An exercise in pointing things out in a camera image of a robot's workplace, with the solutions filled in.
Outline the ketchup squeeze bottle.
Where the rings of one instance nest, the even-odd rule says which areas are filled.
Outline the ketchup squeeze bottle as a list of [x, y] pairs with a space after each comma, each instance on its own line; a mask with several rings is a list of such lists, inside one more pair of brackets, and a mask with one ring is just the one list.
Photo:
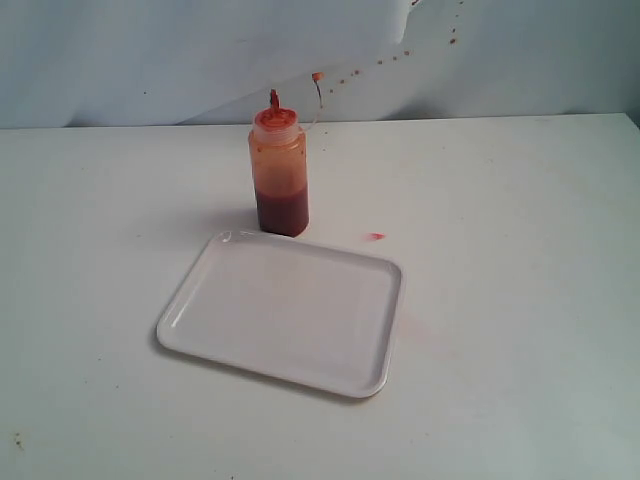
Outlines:
[[259, 228], [297, 237], [310, 221], [307, 132], [298, 113], [281, 105], [275, 89], [269, 106], [257, 112], [248, 135]]

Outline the white rectangular plastic tray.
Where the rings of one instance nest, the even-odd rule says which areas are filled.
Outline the white rectangular plastic tray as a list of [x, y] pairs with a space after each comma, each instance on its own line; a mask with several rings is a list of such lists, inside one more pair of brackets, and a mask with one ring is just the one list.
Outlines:
[[169, 351], [361, 400], [386, 384], [403, 271], [246, 230], [214, 235], [156, 326]]

